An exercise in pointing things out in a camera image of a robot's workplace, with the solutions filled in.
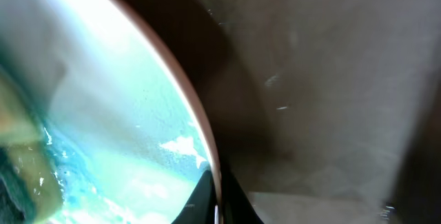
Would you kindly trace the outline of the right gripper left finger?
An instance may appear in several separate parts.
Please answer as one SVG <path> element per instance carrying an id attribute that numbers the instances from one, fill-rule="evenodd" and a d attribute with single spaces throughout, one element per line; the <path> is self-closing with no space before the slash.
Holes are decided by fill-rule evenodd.
<path id="1" fill-rule="evenodd" d="M 212 172 L 205 171 L 172 224 L 215 224 L 216 192 Z"/>

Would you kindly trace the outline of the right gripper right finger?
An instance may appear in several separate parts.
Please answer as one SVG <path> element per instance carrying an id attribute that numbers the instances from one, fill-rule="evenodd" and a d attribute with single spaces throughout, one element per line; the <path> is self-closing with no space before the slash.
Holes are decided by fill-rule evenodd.
<path id="1" fill-rule="evenodd" d="M 232 172 L 223 168 L 221 174 L 224 224 L 263 224 Z"/>

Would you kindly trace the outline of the white plate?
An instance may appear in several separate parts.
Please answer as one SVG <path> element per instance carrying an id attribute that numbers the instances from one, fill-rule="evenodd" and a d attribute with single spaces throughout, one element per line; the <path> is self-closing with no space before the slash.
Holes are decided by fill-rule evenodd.
<path id="1" fill-rule="evenodd" d="M 63 205 L 45 223 L 172 223 L 221 176 L 182 67 L 124 0 L 1 0 L 1 75 L 39 120 Z"/>

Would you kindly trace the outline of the green and yellow sponge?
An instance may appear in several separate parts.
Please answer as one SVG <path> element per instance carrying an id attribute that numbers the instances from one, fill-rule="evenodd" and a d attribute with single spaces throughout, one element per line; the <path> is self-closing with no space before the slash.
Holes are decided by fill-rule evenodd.
<path id="1" fill-rule="evenodd" d="M 1 222 L 45 223 L 63 205 L 39 120 L 1 75 Z"/>

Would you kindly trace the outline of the dark brown serving tray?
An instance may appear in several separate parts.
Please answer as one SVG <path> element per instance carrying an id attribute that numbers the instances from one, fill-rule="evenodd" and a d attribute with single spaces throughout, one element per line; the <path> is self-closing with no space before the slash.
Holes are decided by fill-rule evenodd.
<path id="1" fill-rule="evenodd" d="M 125 1 L 264 222 L 440 222 L 440 0 Z"/>

